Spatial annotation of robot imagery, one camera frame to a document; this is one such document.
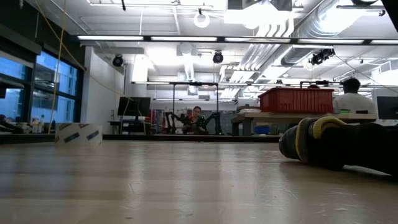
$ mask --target red plastic crate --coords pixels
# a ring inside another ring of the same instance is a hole
[[[314,88],[272,88],[259,95],[263,112],[332,113],[333,90]]]

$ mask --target glass wall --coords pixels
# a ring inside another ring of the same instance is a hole
[[[50,122],[53,94],[40,90],[33,92],[32,119],[40,119],[44,116],[46,123]],[[57,123],[73,122],[75,100],[62,96],[56,96],[54,102],[53,120]]]
[[[45,52],[37,56],[35,84],[50,88],[54,88],[57,85],[59,91],[76,96],[77,69],[65,62],[60,62],[58,68],[59,76],[56,78],[57,61],[57,58]]]
[[[80,121],[81,93],[78,89],[82,83],[77,68],[60,61],[56,78],[57,58],[47,52],[37,56],[35,70],[11,59],[0,57],[0,78],[23,84],[24,88],[6,90],[6,97],[0,98],[0,114],[16,122],[42,120],[42,117],[46,123]],[[54,87],[57,89],[51,119]]]

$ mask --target wooden floor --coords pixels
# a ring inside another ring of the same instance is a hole
[[[332,172],[277,144],[0,146],[0,223],[398,223],[398,183]]]

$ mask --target blue container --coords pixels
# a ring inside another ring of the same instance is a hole
[[[268,126],[256,126],[254,128],[254,132],[256,134],[269,134],[269,127]]]

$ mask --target dark hair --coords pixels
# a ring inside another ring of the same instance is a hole
[[[196,107],[193,108],[193,110],[195,110],[195,109],[199,109],[200,112],[201,112],[201,108],[199,106],[196,106]]]
[[[310,85],[308,88],[320,88],[320,87],[317,86],[316,84],[312,84],[312,85]]]
[[[343,82],[345,93],[357,93],[361,86],[361,82],[356,78],[350,78]]]

